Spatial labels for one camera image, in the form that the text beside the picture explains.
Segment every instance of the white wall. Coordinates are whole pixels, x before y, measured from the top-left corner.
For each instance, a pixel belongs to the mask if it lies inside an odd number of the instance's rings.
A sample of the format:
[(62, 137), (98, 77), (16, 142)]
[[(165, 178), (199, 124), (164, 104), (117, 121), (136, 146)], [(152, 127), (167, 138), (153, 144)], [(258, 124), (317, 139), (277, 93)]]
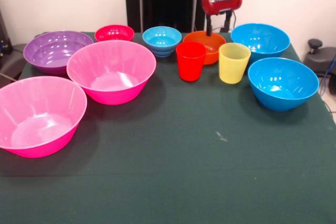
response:
[(125, 0), (0, 0), (0, 9), (13, 44), (44, 31), (127, 24)]
[[(336, 0), (243, 0), (236, 14), (237, 25), (257, 22), (283, 29), (301, 57), (313, 37), (336, 47)], [(222, 26), (224, 20), (214, 17), (213, 27)]]
[[(14, 44), (43, 31), (95, 31), (106, 24), (127, 23), (125, 0), (0, 0), (0, 8)], [(261, 22), (285, 30), (301, 56), (312, 37), (336, 46), (335, 0), (243, 0), (236, 14), (238, 25)], [(214, 17), (214, 27), (224, 19)]]

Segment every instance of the white speck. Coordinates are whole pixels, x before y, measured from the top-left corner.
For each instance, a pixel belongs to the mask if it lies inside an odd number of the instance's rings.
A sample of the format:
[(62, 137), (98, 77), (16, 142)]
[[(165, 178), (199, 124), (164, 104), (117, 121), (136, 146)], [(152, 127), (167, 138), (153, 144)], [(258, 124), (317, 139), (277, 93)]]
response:
[(218, 131), (216, 131), (216, 133), (217, 133), (220, 140), (223, 140), (224, 142), (227, 142), (227, 140)]

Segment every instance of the orange bowl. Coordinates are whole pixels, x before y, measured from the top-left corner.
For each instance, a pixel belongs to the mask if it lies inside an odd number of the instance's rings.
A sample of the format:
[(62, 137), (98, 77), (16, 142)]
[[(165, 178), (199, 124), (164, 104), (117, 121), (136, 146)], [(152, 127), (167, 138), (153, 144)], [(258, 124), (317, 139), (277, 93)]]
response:
[(204, 65), (210, 65), (218, 62), (219, 47), (226, 43), (226, 40), (221, 35), (212, 33), (211, 36), (206, 36), (205, 31), (194, 31), (187, 34), (183, 39), (183, 42), (186, 41), (199, 42), (205, 46), (206, 55)]

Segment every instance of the yellow cup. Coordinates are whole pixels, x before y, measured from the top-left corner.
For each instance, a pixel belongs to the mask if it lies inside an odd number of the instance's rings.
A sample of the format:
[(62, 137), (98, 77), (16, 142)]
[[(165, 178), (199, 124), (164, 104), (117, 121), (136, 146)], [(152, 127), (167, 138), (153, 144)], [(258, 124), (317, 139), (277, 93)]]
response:
[(219, 78), (229, 84), (241, 81), (251, 51), (239, 43), (226, 43), (219, 48)]

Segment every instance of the blue bowl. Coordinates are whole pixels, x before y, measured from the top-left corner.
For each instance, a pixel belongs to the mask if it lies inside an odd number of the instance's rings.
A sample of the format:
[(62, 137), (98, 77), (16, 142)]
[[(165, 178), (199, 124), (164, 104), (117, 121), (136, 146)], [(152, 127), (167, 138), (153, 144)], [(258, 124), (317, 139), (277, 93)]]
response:
[(254, 62), (248, 69), (248, 79), (259, 102), (274, 111), (302, 105), (319, 88), (319, 79), (310, 68), (284, 58)]
[(280, 57), (290, 45), (290, 39), (284, 31), (265, 24), (238, 26), (232, 31), (231, 39), (251, 50), (249, 64), (264, 58)]
[(142, 39), (155, 56), (163, 58), (169, 56), (175, 50), (182, 39), (182, 35), (172, 27), (155, 26), (147, 29), (143, 33)]

